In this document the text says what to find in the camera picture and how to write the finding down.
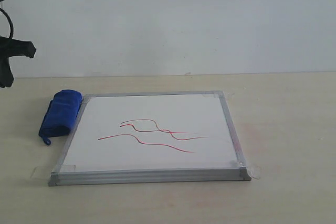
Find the blue microfiber cloth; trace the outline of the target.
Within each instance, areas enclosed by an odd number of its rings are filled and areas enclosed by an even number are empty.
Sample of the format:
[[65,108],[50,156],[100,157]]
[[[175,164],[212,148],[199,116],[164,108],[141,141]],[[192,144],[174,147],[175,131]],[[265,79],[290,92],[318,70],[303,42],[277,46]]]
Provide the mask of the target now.
[[46,145],[51,145],[51,137],[66,136],[70,133],[81,103],[82,94],[75,90],[61,90],[54,95],[38,132]]

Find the aluminium framed whiteboard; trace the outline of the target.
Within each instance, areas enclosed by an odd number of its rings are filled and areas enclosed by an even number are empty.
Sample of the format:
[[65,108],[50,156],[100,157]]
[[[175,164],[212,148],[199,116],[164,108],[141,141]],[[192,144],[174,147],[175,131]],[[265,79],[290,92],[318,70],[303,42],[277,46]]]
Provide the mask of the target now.
[[238,180],[227,102],[204,92],[86,95],[49,186]]

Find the clear tape back right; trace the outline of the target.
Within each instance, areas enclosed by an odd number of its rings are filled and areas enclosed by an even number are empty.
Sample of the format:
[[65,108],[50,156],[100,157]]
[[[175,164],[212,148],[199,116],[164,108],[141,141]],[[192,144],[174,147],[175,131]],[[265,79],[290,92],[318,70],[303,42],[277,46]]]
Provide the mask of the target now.
[[209,91],[204,92],[202,96],[207,98],[223,98],[225,100],[231,100],[235,96],[235,93],[224,91]]

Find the clear tape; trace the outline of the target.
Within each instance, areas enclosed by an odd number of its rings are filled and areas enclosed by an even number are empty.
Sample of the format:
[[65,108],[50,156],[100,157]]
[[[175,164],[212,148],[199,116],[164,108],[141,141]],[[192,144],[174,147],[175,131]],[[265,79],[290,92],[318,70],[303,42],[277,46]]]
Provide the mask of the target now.
[[238,172],[238,180],[251,181],[261,178],[261,168],[246,162],[231,162],[233,170]]
[[204,92],[202,96],[207,98],[223,98],[225,100],[231,100],[235,96],[235,93],[224,91],[209,91]]

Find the clear tape front right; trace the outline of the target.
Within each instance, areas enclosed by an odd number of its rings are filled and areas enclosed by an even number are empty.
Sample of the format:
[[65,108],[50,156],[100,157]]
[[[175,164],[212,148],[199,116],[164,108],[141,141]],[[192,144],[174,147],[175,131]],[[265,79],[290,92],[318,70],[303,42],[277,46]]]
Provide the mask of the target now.
[[233,170],[238,172],[238,180],[251,181],[261,178],[261,168],[246,162],[231,162]]

